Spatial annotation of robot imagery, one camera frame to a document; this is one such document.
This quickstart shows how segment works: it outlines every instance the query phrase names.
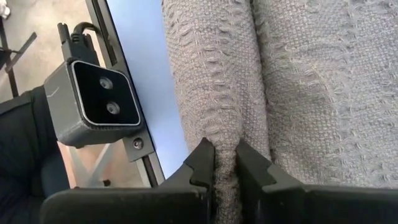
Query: camera lens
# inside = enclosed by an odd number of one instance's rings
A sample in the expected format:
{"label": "camera lens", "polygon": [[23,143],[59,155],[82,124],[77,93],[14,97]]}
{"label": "camera lens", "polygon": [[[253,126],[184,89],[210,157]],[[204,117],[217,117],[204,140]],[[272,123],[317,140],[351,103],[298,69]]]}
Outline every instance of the camera lens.
{"label": "camera lens", "polygon": [[101,84],[102,87],[104,87],[107,90],[111,90],[113,88],[113,83],[110,79],[106,77],[101,77],[99,79],[99,84]]}
{"label": "camera lens", "polygon": [[119,114],[120,113],[120,107],[117,103],[115,102],[110,102],[106,105],[106,109],[108,110],[109,113],[111,114]]}

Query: table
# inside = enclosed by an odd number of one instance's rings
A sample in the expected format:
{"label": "table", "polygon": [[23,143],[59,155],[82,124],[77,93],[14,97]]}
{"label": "table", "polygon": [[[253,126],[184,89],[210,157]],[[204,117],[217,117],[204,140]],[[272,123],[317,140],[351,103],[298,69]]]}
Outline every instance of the table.
{"label": "table", "polygon": [[[170,72],[161,0],[86,0],[92,23],[101,30],[99,46],[107,68],[134,83],[146,128],[123,139],[144,185],[170,177],[188,156]],[[141,150],[134,139],[144,140]]]}

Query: gray fabric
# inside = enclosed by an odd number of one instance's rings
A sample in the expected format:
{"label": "gray fabric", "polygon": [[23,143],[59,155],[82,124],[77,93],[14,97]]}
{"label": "gray fabric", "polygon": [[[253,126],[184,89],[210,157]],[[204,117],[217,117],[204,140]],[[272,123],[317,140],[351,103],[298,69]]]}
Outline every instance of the gray fabric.
{"label": "gray fabric", "polygon": [[240,219],[239,138],[305,183],[398,187],[397,6],[164,1],[186,140],[216,146],[218,223]]}

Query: gray camera housing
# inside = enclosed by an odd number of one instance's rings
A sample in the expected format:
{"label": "gray camera housing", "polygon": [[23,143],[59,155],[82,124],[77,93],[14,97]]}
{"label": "gray camera housing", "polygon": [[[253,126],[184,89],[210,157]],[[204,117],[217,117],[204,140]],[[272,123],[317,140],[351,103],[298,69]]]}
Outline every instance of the gray camera housing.
{"label": "gray camera housing", "polygon": [[[101,89],[104,76],[117,81],[112,90]],[[55,134],[67,146],[111,143],[142,128],[134,86],[120,72],[79,60],[64,62],[46,79],[44,88]],[[105,112],[103,103],[110,99],[120,102],[123,114]]]}

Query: screw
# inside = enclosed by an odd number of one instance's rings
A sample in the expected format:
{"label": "screw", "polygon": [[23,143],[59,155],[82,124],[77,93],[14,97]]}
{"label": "screw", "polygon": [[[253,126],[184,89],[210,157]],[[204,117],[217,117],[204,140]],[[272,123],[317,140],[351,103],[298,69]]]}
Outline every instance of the screw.
{"label": "screw", "polygon": [[140,149],[142,149],[142,148],[144,147],[144,141],[143,141],[141,138],[136,138],[136,139],[132,142],[132,145],[133,145],[136,149],[140,150]]}

